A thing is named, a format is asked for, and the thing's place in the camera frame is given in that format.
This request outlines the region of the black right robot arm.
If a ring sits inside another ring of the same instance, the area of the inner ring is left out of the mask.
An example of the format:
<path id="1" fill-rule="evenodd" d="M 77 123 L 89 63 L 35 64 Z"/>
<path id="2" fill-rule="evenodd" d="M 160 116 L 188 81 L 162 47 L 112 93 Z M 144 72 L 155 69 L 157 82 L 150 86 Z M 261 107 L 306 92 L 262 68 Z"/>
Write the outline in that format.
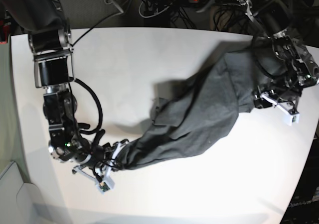
<path id="1" fill-rule="evenodd" d="M 43 88 L 43 113 L 49 125 L 49 152 L 53 158 L 66 162 L 74 160 L 73 173 L 84 168 L 92 170 L 101 180 L 111 167 L 113 149 L 100 146 L 103 111 L 97 95 L 74 75 L 72 64 L 74 43 L 71 29 L 59 0 L 1 0 L 1 3 L 28 34 L 33 54 L 34 82 Z M 90 91 L 98 110 L 98 124 L 91 128 L 76 120 L 77 101 L 71 83 Z"/>

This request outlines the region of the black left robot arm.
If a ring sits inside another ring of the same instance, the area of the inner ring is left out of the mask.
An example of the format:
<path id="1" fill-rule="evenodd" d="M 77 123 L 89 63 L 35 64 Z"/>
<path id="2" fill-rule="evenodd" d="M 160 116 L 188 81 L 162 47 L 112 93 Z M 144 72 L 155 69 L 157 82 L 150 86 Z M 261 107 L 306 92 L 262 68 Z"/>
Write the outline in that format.
<path id="1" fill-rule="evenodd" d="M 293 13 L 282 0 L 237 0 L 245 8 L 245 14 L 258 29 L 251 47 L 258 38 L 267 38 L 272 43 L 275 56 L 284 63 L 285 71 L 275 75 L 257 62 L 258 68 L 271 82 L 258 88 L 254 104 L 258 109 L 290 103 L 296 113 L 295 102 L 304 88 L 319 83 L 319 66 L 293 28 Z"/>

